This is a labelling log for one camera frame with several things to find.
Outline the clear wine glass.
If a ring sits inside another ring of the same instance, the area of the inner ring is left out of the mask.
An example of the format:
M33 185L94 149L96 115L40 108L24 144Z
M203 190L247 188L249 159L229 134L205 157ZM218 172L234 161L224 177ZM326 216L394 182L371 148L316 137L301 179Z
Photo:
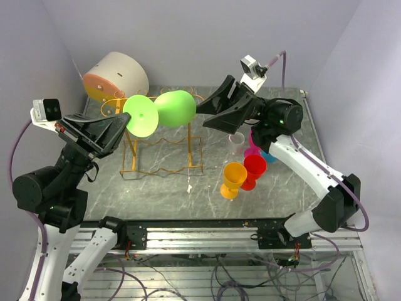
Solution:
M244 146L244 135L240 132L228 135L228 148L232 155L241 153Z

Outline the pink plastic wine glass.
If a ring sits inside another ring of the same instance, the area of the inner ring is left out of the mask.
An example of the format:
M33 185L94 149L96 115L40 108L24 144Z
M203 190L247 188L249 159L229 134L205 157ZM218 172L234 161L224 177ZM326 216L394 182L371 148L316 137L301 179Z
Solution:
M253 138L252 138L252 132L250 132L249 134L249 138L248 138L248 142L249 142L249 147L244 151L244 157L250 156L250 155L261 155L261 150L258 146L256 146L253 142Z

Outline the green plastic wine glass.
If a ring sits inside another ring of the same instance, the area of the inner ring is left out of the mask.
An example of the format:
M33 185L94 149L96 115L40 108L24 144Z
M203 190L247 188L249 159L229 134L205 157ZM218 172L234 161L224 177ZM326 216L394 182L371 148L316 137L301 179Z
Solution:
M134 136L148 137L159 125L180 127L196 114L194 97L184 90L165 92L155 99L134 95L125 101L123 113L130 116L126 129Z

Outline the red plastic wine glass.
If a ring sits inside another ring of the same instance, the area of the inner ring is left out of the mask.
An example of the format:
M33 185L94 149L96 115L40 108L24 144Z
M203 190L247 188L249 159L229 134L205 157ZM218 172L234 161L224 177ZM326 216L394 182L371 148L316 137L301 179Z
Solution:
M244 159L243 165L247 170L247 178L241 189L250 191L256 187L256 181L266 172L267 163L260 155L252 154Z

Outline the yellow plastic wine glass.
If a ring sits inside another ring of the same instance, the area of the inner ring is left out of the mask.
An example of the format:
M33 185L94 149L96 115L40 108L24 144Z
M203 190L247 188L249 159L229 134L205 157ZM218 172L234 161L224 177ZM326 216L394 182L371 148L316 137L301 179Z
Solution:
M220 193L225 199L234 199L239 193L239 188L247 178L246 168L238 162L231 162L223 172L223 184Z

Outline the blue plastic wine glass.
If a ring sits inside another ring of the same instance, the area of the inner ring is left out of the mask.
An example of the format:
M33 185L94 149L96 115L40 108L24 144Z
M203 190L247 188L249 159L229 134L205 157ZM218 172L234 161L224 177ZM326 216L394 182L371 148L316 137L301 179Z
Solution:
M267 162L267 163L274 163L274 162L276 162L277 161L277 158L275 158L274 156L272 156L270 153L267 153L267 152L265 152L265 151L261 151L261 156L262 156L262 158L264 158L264 160Z

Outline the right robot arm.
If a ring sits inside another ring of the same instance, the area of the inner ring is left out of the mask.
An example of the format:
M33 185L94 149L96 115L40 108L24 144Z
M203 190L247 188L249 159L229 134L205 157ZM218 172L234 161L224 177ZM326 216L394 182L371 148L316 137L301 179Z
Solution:
M360 210L360 179L332 169L294 137L301 128L303 108L296 100L284 97L263 98L257 88L228 75L222 85L196 108L198 114L209 114L204 127L234 134L247 120L253 143L288 166L306 182L319 203L284 219L274 238L283 248L292 247L298 237L317 230L334 233Z

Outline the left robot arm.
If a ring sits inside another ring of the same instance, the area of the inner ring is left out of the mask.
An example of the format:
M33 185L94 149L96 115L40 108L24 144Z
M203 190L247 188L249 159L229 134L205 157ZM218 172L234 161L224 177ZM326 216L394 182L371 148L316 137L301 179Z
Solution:
M128 113L90 119L82 114L50 119L31 114L31 124L50 130L65 141L53 166L13 180L19 209L38 224L36 253L21 300L79 300L85 282L111 249L128 243L127 222L107 216L90 242L73 261L70 248L85 215L88 193L78 188L97 159L117 148L130 120Z

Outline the white cylindrical container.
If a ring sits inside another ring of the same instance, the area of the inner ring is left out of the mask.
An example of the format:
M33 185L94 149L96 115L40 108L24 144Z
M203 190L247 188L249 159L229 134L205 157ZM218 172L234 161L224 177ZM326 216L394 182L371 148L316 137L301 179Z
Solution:
M87 95L99 102L115 98L129 98L149 91L148 76L133 58L112 51L86 72L83 85Z

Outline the aluminium mounting rail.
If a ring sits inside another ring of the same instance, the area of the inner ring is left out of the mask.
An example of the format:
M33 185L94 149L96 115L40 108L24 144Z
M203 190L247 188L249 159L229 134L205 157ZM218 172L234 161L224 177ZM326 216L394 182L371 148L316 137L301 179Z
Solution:
M276 245L256 239L257 228L147 228L144 239L132 240L130 253L179 254L179 253L260 253L265 251L291 253L293 244ZM358 234L338 230L335 233L317 231L298 238L300 250L305 252L362 251Z

